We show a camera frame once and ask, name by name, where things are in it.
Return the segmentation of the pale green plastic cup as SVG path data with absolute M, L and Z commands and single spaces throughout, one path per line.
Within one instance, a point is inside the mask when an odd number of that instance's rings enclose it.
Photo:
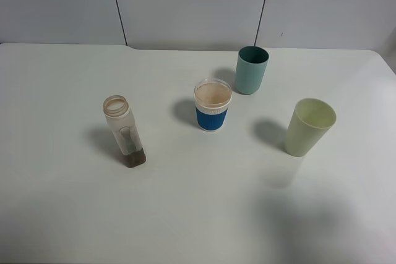
M 336 120 L 334 109 L 326 102 L 316 98 L 299 100 L 285 135 L 286 152 L 295 157 L 305 156 Z

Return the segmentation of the clear plastic drink bottle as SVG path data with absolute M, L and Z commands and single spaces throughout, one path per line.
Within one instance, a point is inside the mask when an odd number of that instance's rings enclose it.
M 144 164 L 146 155 L 127 99 L 121 95 L 107 97 L 103 102 L 103 112 L 124 156 L 126 166 L 134 168 Z

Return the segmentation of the blue sleeved paper cup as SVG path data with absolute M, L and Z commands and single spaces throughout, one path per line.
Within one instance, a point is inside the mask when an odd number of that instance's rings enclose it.
M 205 79 L 194 88 L 197 123 L 206 131 L 220 129 L 232 99 L 232 89 L 220 79 Z

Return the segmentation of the teal plastic cup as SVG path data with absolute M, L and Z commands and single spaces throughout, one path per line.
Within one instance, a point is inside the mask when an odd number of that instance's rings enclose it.
M 269 61 L 269 53 L 260 47 L 246 46 L 239 50 L 235 72 L 235 89 L 251 95 L 258 91 Z

